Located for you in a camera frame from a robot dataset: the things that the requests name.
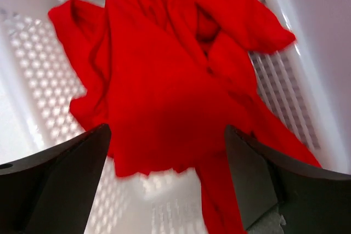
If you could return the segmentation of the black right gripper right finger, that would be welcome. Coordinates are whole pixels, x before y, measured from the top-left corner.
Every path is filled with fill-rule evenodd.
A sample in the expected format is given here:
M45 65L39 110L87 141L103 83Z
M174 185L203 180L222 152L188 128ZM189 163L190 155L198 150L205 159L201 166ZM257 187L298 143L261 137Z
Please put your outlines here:
M224 137L246 230L277 210L284 233L350 233L349 174L298 161L231 125Z

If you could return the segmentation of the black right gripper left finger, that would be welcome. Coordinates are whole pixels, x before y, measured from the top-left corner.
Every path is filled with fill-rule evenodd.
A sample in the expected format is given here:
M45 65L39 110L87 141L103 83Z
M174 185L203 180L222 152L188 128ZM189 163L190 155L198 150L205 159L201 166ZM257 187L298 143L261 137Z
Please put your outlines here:
M84 233L110 139L101 124L1 164L1 233Z

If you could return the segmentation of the red t shirt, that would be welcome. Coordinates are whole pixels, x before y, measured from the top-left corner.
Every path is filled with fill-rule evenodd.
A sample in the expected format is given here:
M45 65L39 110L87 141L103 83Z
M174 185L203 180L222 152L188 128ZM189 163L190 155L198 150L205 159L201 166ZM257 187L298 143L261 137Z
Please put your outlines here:
M116 175L194 168L209 233L245 231L227 125L319 166L257 93L248 52L296 39L259 0L68 0L48 16L87 91L70 112L85 130L110 126Z

